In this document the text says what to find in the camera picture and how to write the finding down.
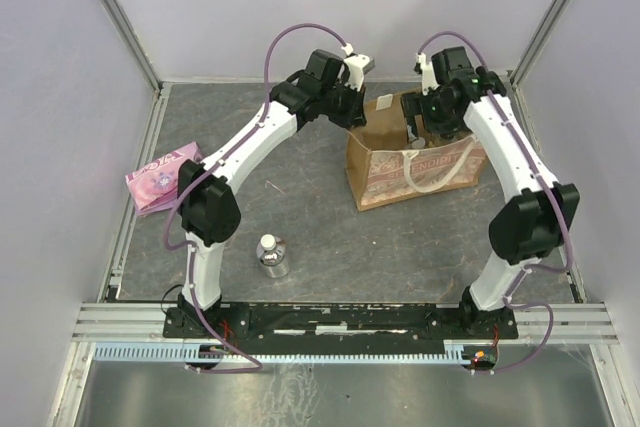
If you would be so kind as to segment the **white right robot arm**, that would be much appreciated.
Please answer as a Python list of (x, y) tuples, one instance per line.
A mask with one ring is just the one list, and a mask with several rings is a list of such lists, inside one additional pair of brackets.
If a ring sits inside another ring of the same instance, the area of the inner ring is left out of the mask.
[(571, 247), (569, 228), (580, 201), (573, 184), (563, 184), (543, 164), (513, 112), (501, 78), (471, 64), (463, 47), (432, 57), (420, 52), (417, 92), (402, 95), (411, 133), (422, 124), (432, 134), (470, 133), (496, 172), (505, 204), (488, 227), (490, 257), (455, 309), (435, 308), (432, 324), (455, 327), (472, 338), (514, 326), (516, 289), (556, 248)]

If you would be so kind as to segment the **brown canvas tote bag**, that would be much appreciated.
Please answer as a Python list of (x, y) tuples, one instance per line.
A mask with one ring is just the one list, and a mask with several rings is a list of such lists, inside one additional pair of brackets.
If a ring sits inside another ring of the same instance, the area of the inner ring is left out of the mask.
[[(420, 140), (411, 145), (400, 97), (397, 92), (367, 102), (367, 124), (348, 132), (346, 174), (359, 211), (474, 186), (488, 163), (469, 133), (443, 140), (419, 127)], [(407, 149), (421, 153), (409, 160), (402, 154)]]

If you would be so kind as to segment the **round clear bottle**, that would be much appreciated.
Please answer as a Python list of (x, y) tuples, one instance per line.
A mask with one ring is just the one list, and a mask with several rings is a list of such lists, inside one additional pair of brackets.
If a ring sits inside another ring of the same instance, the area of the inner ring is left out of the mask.
[(404, 150), (404, 151), (402, 152), (403, 156), (404, 156), (406, 159), (409, 159), (409, 160), (414, 159), (414, 158), (415, 158), (415, 157), (417, 157), (420, 153), (421, 153), (421, 151), (420, 151), (419, 149), (407, 149), (407, 150)]
[(272, 279), (285, 277), (290, 270), (286, 243), (281, 238), (264, 234), (256, 247), (256, 256), (263, 273)]

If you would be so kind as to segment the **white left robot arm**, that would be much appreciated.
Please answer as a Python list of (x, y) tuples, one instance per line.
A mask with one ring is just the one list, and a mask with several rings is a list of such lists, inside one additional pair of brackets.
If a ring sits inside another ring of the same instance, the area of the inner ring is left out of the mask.
[(364, 126), (364, 79), (374, 65), (365, 54), (341, 58), (313, 51), (306, 67), (275, 85), (257, 114), (222, 148), (180, 167), (178, 214), (189, 251), (182, 298), (192, 306), (185, 323), (197, 336), (212, 336), (220, 326), (222, 257), (241, 221), (236, 200), (241, 185), (276, 147), (320, 116), (344, 129)]

